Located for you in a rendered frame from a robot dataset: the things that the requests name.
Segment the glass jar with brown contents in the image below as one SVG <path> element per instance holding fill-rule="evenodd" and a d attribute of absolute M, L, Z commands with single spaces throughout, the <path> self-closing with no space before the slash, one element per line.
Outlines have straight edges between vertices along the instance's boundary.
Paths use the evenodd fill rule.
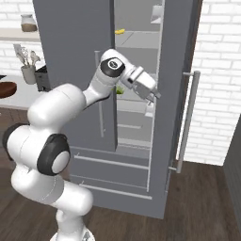
<path fill-rule="evenodd" d="M 22 14 L 21 17 L 21 28 L 23 32 L 36 32 L 38 30 L 32 14 Z"/>

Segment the pale wall shelf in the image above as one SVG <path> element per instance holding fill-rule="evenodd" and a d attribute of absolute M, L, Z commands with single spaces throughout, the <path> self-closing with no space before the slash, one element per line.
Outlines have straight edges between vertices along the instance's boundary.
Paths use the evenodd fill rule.
<path fill-rule="evenodd" d="M 0 28 L 0 40 L 40 42 L 40 34 L 23 32 L 21 28 Z"/>

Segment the small white container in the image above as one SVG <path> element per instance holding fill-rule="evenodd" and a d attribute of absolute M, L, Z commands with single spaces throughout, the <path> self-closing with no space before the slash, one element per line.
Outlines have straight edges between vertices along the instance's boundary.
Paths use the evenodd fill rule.
<path fill-rule="evenodd" d="M 145 110 L 145 116 L 146 117 L 153 117 L 153 108 L 154 108 L 154 104 L 153 103 L 148 103 L 146 105 L 146 110 Z"/>

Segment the white carton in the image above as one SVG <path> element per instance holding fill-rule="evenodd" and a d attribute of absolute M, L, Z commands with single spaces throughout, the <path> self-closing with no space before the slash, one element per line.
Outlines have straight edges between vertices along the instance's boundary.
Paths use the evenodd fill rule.
<path fill-rule="evenodd" d="M 153 6 L 151 23 L 160 24 L 162 20 L 162 15 L 163 15 L 163 7 L 161 5 Z"/>

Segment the grey ladle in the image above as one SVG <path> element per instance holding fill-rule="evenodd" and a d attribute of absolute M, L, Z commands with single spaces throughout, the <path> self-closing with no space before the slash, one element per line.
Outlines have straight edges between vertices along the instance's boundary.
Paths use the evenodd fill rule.
<path fill-rule="evenodd" d="M 30 58 L 31 58 L 31 61 L 32 61 L 32 65 L 33 65 L 33 66 L 36 65 L 36 62 L 37 62 L 37 61 L 40 61 L 40 57 L 39 57 L 34 51 L 31 51 L 31 52 L 30 52 Z"/>

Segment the black toaster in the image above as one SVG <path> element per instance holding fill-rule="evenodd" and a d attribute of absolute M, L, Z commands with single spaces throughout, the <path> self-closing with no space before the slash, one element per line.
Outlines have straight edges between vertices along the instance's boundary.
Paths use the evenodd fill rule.
<path fill-rule="evenodd" d="M 35 71 L 38 91 L 50 91 L 51 86 L 48 78 L 47 67 L 43 66 Z"/>

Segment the grey fridge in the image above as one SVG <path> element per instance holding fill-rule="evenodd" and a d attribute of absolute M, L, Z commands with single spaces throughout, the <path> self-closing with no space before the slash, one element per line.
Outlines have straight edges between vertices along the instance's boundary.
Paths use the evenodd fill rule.
<path fill-rule="evenodd" d="M 112 48 L 123 54 L 136 66 L 141 66 L 158 84 L 162 23 L 165 0 L 114 0 L 114 40 Z M 152 24 L 153 6 L 161 5 L 163 15 L 160 24 Z M 120 35 L 117 29 L 125 29 Z M 153 117 L 146 117 L 148 103 L 141 100 L 132 90 L 126 89 L 122 95 L 116 94 L 118 146 L 149 150 L 147 188 L 105 187 L 119 191 L 151 196 L 149 193 Z M 72 177 L 72 182 L 82 183 L 80 178 Z M 134 197 L 111 194 L 90 189 L 94 203 L 99 207 L 149 217 L 149 202 Z"/>

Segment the grey utensil pot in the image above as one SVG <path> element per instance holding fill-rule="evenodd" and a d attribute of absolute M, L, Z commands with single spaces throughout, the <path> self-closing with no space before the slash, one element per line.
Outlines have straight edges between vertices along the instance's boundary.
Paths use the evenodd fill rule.
<path fill-rule="evenodd" d="M 28 85 L 34 85 L 36 83 L 36 77 L 35 77 L 35 66 L 22 66 L 21 71 L 24 77 L 24 81 Z"/>

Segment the brown wooden bowl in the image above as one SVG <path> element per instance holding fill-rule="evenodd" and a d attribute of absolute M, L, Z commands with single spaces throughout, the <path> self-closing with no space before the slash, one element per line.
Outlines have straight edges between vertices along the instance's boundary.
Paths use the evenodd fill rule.
<path fill-rule="evenodd" d="M 0 82 L 0 99 L 12 96 L 17 91 L 14 82 Z"/>

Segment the grey open fridge door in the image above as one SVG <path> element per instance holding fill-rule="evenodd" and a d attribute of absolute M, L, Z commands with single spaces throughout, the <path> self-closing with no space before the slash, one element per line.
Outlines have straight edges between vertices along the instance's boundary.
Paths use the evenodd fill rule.
<path fill-rule="evenodd" d="M 149 216 L 162 218 L 176 159 L 202 0 L 165 0 L 153 118 Z"/>

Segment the grey fridge drawer front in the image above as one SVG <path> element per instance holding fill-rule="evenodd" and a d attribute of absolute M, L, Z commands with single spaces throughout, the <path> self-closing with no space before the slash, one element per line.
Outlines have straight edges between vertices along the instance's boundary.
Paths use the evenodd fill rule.
<path fill-rule="evenodd" d="M 146 169 L 132 169 L 74 158 L 70 164 L 70 175 L 80 178 L 84 184 L 120 189 L 146 189 L 148 181 Z"/>
<path fill-rule="evenodd" d="M 100 158 L 128 164 L 149 166 L 149 150 L 118 146 L 115 151 L 105 151 L 71 146 L 72 155 Z"/>

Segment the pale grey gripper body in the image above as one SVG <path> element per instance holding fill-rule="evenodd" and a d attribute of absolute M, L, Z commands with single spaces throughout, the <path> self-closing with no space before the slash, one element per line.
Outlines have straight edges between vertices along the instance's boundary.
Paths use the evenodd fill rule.
<path fill-rule="evenodd" d="M 131 79 L 133 92 L 143 100 L 147 99 L 156 87 L 155 80 L 143 69 L 136 69 L 131 74 Z"/>

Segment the dark grey cabinet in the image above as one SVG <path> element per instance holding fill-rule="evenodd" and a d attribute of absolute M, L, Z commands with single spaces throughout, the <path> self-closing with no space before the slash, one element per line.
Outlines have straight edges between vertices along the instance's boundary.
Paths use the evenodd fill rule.
<path fill-rule="evenodd" d="M 237 226 L 241 232 L 241 115 L 233 132 L 223 168 L 233 202 Z"/>

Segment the grey closed fridge door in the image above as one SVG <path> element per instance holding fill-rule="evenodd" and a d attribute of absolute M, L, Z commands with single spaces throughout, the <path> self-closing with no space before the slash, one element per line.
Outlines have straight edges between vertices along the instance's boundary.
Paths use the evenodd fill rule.
<path fill-rule="evenodd" d="M 33 0 L 33 5 L 50 86 L 71 83 L 86 89 L 96 72 L 94 51 L 101 56 L 115 44 L 114 0 Z M 70 146 L 116 150 L 116 94 L 102 105 L 104 137 L 95 103 L 64 126 Z"/>

